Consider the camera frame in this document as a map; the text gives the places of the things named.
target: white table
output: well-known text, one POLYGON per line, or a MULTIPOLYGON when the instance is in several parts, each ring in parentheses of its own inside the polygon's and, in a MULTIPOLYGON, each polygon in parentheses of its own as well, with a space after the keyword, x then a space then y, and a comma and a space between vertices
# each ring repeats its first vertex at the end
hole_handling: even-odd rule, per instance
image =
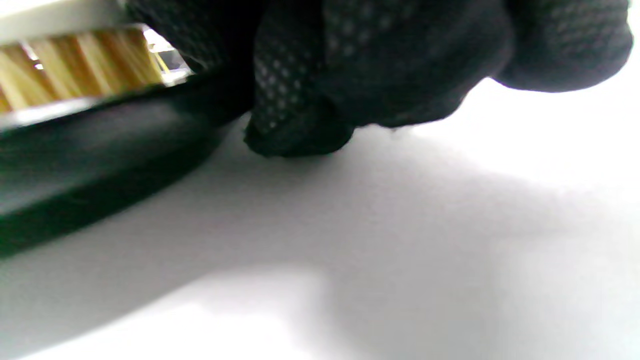
POLYGON ((638 360, 638 55, 582 92, 486 81, 327 158, 265 160, 238 125, 0 263, 0 359, 638 360))

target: bristle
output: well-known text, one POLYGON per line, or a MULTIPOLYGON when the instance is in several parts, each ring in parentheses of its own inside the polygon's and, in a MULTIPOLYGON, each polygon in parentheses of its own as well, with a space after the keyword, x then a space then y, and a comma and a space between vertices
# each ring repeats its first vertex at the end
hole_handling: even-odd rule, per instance
POLYGON ((6 100, 4 93, 0 89, 0 114, 7 113, 9 111, 11 111, 11 106, 9 105, 9 102, 6 100))
POLYGON ((110 34, 111 43, 124 62, 131 79, 138 86, 161 83, 162 72, 148 50, 147 39, 142 30, 123 29, 110 34))
POLYGON ((116 95, 163 82, 140 28, 127 27, 0 47, 0 112, 62 99, 116 95), (35 67, 31 51, 42 64, 35 67))
POLYGON ((80 50, 104 95, 161 83, 139 29, 94 31, 77 35, 80 50))
POLYGON ((74 37, 43 39, 29 44, 40 59, 47 78, 61 99, 101 94, 74 37))
POLYGON ((0 87, 13 110, 58 100, 44 73, 19 44, 0 48, 0 87))

